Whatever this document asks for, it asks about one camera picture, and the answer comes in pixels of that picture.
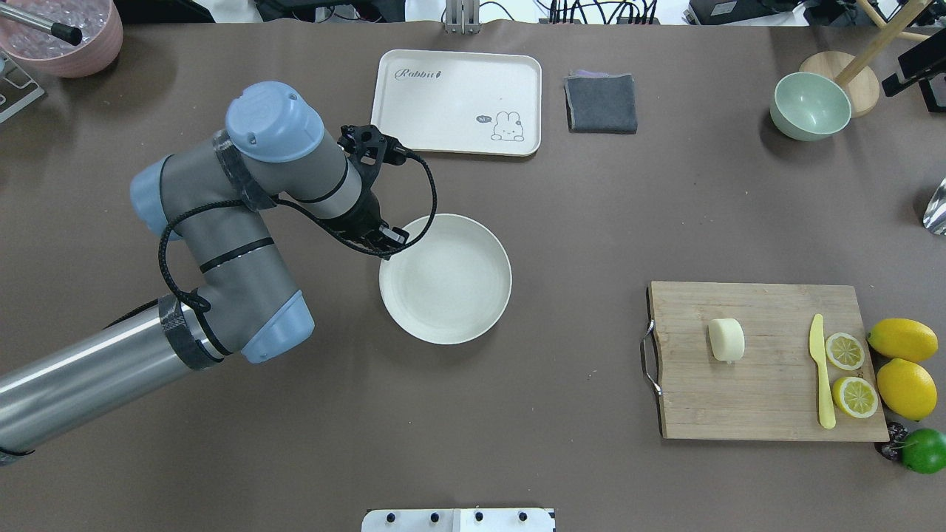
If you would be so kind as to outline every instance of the green lime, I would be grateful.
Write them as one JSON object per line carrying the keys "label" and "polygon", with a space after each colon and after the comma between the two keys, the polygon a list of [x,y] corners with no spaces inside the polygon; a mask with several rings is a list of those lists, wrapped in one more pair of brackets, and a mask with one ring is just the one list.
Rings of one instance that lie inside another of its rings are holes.
{"label": "green lime", "polygon": [[919,429],[903,441],[903,464],[917,473],[935,473],[946,468],[946,434]]}

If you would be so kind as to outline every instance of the gray cloth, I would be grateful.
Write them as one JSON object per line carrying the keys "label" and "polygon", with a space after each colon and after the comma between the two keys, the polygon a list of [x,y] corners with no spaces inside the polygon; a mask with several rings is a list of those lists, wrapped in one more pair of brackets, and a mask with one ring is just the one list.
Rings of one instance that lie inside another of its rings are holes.
{"label": "gray cloth", "polygon": [[634,78],[579,70],[565,77],[569,129],[573,132],[637,133]]}

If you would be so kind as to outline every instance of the brown table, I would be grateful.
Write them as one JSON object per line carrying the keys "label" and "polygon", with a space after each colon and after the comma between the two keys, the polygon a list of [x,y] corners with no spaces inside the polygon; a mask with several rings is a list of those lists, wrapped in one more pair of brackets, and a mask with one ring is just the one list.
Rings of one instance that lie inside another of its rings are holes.
{"label": "brown table", "polygon": [[[38,76],[49,96],[0,129],[0,372],[166,293],[129,180],[221,127],[256,81],[293,85],[336,131],[369,121],[387,50],[528,54],[543,140],[526,159],[429,156],[442,211],[484,223],[512,260],[487,334],[414,339],[381,303],[376,260],[268,213],[312,338],[261,365],[237,355],[0,470],[0,529],[358,530],[368,508],[473,505],[554,507],[563,531],[939,529],[946,473],[870,444],[662,440],[637,352],[653,279],[850,284],[868,328],[907,316],[946,335],[946,242],[917,213],[943,177],[946,120],[916,89],[819,143],[767,117],[781,76],[873,33],[129,27],[109,71]],[[562,78],[577,68],[635,75],[636,135],[569,133]],[[376,191],[390,222],[428,208],[418,167],[385,170]],[[179,282],[197,286],[172,248]],[[941,383],[944,361],[927,364]],[[946,430],[946,407],[924,425]]]}

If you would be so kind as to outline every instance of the wooden cutting board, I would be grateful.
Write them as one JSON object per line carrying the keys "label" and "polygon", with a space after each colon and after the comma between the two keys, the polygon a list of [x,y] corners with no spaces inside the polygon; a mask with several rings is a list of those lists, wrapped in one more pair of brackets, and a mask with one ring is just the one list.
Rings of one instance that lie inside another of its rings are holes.
{"label": "wooden cutting board", "polygon": [[[887,441],[881,408],[856,419],[835,407],[837,425],[831,430],[817,420],[809,328],[821,313],[826,338],[846,332],[867,349],[853,287],[653,281],[649,296],[665,438]],[[743,326],[742,360],[728,364],[713,358],[708,323],[716,318],[735,318]],[[831,383],[846,375],[876,388],[869,356],[856,371],[828,361]]]}

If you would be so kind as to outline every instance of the robotic arm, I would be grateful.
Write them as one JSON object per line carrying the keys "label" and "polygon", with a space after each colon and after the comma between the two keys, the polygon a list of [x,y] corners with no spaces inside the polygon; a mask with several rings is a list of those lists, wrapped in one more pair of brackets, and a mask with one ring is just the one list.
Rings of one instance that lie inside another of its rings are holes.
{"label": "robotic arm", "polygon": [[[349,157],[297,92],[265,81],[231,103],[226,129],[135,176],[135,212],[163,235],[162,251],[168,239],[183,239],[206,283],[181,292],[161,260],[173,294],[0,377],[0,465],[232,352],[261,363],[308,338],[312,316],[259,210],[291,204],[382,258],[413,244],[381,219],[371,185],[383,162],[413,158],[429,176],[427,165],[373,126],[342,128],[339,144]],[[431,212],[428,227],[432,220]]]}

